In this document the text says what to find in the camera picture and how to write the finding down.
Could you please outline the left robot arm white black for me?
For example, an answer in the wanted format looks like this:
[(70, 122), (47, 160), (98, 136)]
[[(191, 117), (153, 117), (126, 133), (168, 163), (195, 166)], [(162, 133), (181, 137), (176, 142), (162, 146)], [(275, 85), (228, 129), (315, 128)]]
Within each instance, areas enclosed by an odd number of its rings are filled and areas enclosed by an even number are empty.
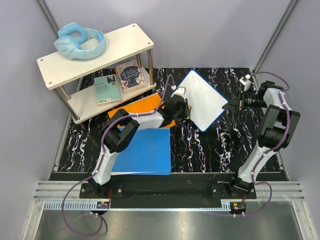
[(156, 109), (148, 112), (132, 113), (119, 109), (102, 129), (99, 157), (93, 172), (87, 177), (90, 192), (97, 198), (108, 193), (107, 182), (111, 179), (116, 159), (129, 146), (136, 132), (159, 129), (172, 121), (189, 119), (191, 110), (188, 99), (180, 95), (161, 100)]

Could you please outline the yellow bone shaped eraser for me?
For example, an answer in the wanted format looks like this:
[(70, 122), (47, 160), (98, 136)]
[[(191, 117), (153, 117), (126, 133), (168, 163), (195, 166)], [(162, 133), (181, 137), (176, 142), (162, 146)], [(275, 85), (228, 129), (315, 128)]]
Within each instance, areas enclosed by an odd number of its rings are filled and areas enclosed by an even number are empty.
[(186, 120), (190, 119), (190, 117), (191, 117), (191, 109), (192, 109), (191, 106), (189, 106), (189, 105), (185, 106), (185, 116), (184, 116), (184, 118)]

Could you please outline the blue framed whiteboard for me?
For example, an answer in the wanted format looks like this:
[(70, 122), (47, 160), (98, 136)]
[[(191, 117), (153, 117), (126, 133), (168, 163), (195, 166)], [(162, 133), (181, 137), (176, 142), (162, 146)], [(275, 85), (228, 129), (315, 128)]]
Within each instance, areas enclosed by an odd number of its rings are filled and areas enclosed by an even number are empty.
[(190, 120), (201, 132), (206, 132), (225, 112), (222, 106), (228, 100), (195, 70), (190, 70), (178, 87), (186, 88), (185, 97), (192, 107)]

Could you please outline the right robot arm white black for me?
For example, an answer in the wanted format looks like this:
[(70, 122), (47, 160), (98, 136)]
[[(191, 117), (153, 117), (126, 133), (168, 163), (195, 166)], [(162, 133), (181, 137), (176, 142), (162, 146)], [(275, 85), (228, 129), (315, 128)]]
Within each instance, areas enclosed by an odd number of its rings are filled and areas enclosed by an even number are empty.
[(241, 88), (238, 94), (223, 109), (240, 111), (258, 107), (266, 111), (256, 132), (253, 151), (231, 180), (221, 187), (222, 194), (232, 199), (243, 198), (255, 190), (258, 173), (272, 156), (289, 145), (301, 117), (299, 112), (288, 106), (283, 87), (266, 81), (254, 93), (250, 90), (252, 82), (249, 79), (242, 77), (239, 81)]

